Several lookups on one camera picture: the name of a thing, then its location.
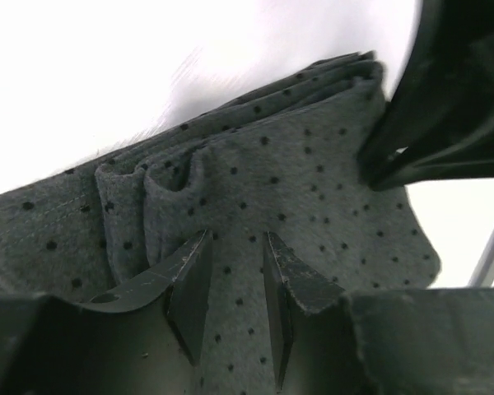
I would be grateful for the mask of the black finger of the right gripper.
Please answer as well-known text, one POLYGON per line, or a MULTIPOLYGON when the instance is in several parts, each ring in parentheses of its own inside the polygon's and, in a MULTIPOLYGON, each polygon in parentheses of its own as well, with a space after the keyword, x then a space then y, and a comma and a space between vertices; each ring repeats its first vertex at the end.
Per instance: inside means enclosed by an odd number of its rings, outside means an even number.
POLYGON ((407 66, 357 163, 375 191, 494 178, 494 0, 422 3, 407 66))

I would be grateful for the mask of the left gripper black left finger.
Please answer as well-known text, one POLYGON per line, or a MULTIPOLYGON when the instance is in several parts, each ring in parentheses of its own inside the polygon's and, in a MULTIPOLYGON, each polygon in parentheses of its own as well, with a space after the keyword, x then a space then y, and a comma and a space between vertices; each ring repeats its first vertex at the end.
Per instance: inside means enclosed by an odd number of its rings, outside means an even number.
POLYGON ((212 232, 82 305, 87 366, 195 366, 203 348, 212 232))

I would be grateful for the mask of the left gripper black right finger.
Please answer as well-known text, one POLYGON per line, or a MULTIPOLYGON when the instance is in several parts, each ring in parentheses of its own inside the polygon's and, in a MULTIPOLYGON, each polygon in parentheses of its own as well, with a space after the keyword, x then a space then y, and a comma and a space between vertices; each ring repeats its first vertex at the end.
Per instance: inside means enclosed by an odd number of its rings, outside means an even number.
POLYGON ((336 387, 343 289, 299 259, 274 232, 263 235, 263 280, 276 388, 336 387))

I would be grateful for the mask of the black skirt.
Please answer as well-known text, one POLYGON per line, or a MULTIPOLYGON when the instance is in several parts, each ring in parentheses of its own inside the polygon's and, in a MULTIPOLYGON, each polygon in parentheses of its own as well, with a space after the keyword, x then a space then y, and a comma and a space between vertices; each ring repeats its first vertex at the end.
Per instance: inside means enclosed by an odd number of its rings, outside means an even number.
POLYGON ((271 394, 263 234, 347 290, 427 287, 440 259, 404 188, 360 184, 384 111, 372 53, 314 63, 143 142, 0 195, 0 291, 85 301, 213 235, 187 394, 271 394))

